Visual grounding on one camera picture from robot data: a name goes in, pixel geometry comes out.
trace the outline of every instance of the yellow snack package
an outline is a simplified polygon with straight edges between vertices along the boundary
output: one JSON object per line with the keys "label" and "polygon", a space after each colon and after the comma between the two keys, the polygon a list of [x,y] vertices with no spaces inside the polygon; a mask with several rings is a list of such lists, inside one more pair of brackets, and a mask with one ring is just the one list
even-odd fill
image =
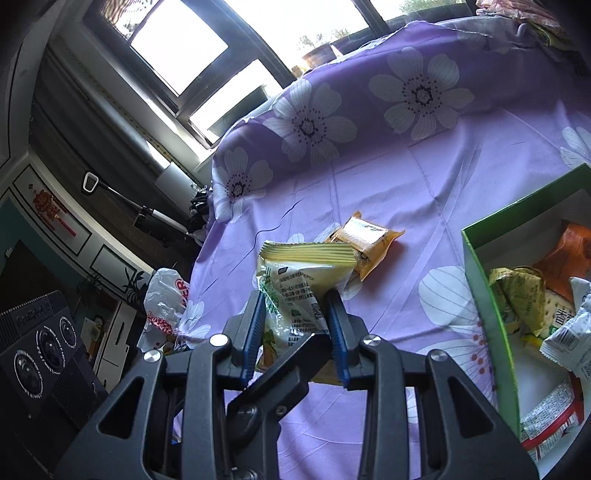
{"label": "yellow snack package", "polygon": [[545,327],[545,287],[542,274],[531,267],[494,268],[489,285],[508,333],[527,325],[534,335]]}
{"label": "yellow snack package", "polygon": [[[267,319],[259,369],[269,368],[306,333],[328,333],[319,301],[333,288],[343,293],[355,265],[355,249],[348,244],[263,244],[256,280]],[[314,381],[339,384],[332,360]]]}
{"label": "yellow snack package", "polygon": [[355,212],[341,228],[329,236],[326,242],[346,242],[353,245],[357,265],[355,271],[363,281],[384,259],[394,240],[403,235],[388,228],[370,223]]}

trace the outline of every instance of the window frame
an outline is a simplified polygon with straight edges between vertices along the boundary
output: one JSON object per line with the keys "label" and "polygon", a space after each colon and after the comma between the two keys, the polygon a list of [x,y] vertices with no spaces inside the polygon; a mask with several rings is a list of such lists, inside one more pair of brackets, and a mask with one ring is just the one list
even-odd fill
{"label": "window frame", "polygon": [[[115,57],[156,97],[195,139],[205,148],[213,148],[218,143],[211,142],[189,117],[207,102],[234,75],[253,61],[259,60],[282,88],[296,80],[293,72],[277,56],[263,38],[243,20],[224,0],[181,0],[195,12],[228,46],[214,59],[180,95],[145,61],[132,46],[135,36],[146,24],[150,16],[164,0],[158,0],[145,18],[140,22],[129,39],[126,39],[101,13],[104,0],[94,0],[84,15],[84,23]],[[368,27],[352,34],[361,34],[352,41],[342,53],[349,53],[368,41],[375,40],[405,25],[407,15],[394,19],[384,19],[371,0],[349,0],[359,11]],[[464,0],[475,14],[476,0]],[[416,12],[416,18],[422,18]]]}

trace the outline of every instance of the speaker knob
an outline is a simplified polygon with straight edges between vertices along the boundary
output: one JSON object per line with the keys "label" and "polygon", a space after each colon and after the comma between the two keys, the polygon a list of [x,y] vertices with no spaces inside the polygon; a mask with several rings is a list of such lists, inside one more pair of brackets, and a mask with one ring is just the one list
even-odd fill
{"label": "speaker knob", "polygon": [[40,398],[43,392],[43,380],[35,361],[23,350],[17,350],[14,357],[14,371],[18,381],[30,397]]}
{"label": "speaker knob", "polygon": [[64,337],[66,345],[74,348],[76,346],[76,332],[74,331],[74,327],[70,323],[70,320],[66,317],[60,319],[60,332],[62,337]]}
{"label": "speaker knob", "polygon": [[37,349],[47,368],[55,374],[61,373],[66,360],[60,341],[50,328],[44,327],[37,332]]}

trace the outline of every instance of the orange snack package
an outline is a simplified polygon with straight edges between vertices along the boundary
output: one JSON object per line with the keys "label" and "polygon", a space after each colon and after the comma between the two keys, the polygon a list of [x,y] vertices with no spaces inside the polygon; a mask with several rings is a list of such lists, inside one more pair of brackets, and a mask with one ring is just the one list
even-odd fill
{"label": "orange snack package", "polygon": [[591,230],[569,222],[554,249],[533,267],[544,274],[546,289],[574,303],[569,278],[585,278],[591,268]]}
{"label": "orange snack package", "polygon": [[342,227],[330,235],[325,242],[347,242],[355,249],[357,265],[355,271],[363,281],[369,273],[384,259],[388,248],[402,232],[395,232],[383,226],[370,223],[361,218],[361,212],[355,212]]}

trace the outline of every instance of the green box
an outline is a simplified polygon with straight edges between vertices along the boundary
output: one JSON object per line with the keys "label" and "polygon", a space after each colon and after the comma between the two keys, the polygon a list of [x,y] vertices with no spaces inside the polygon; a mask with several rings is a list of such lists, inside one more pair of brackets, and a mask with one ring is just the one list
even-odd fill
{"label": "green box", "polygon": [[[586,226],[591,227],[591,201],[587,198],[591,200],[591,168],[584,164],[462,230],[466,277],[488,341],[497,386],[498,410],[518,437],[519,402],[514,357],[499,309],[488,285],[488,271],[495,267],[531,265],[539,260],[544,251],[550,251],[560,237],[561,218],[584,225],[586,223]],[[525,244],[532,237],[539,236],[540,246],[523,250],[524,261],[516,265],[491,266],[490,261],[486,265],[482,254],[477,251],[489,248],[495,242],[500,245],[510,235],[513,239],[507,239],[506,245],[521,241]]]}

